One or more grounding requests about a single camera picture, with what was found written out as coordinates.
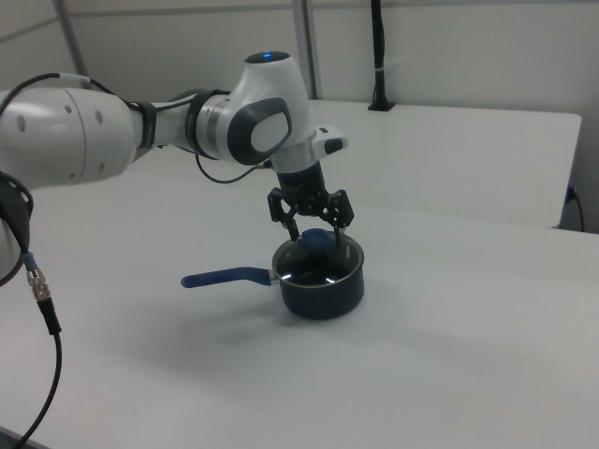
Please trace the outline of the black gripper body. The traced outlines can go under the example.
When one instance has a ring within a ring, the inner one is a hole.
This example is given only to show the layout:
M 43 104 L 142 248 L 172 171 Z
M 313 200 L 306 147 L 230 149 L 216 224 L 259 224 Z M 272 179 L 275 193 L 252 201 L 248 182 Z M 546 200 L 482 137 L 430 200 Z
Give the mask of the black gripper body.
M 329 193 L 319 162 L 295 173 L 278 173 L 283 201 L 302 216 L 318 216 L 328 205 Z

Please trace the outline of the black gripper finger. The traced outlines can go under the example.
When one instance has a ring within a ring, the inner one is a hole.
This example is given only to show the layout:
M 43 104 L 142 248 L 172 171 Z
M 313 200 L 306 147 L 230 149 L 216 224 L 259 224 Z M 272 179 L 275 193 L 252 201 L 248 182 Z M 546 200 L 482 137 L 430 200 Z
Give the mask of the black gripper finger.
M 342 230 L 346 229 L 354 218 L 354 210 L 344 189 L 327 194 L 324 220 L 333 227 L 333 235 L 337 246 L 342 243 Z
M 279 188 L 273 188 L 267 196 L 270 218 L 275 223 L 280 223 L 284 229 L 287 230 L 289 238 L 292 241 L 297 241 L 300 232 L 295 221 L 296 211 L 291 208 L 289 211 L 285 211 L 283 207 L 284 202 L 283 191 Z

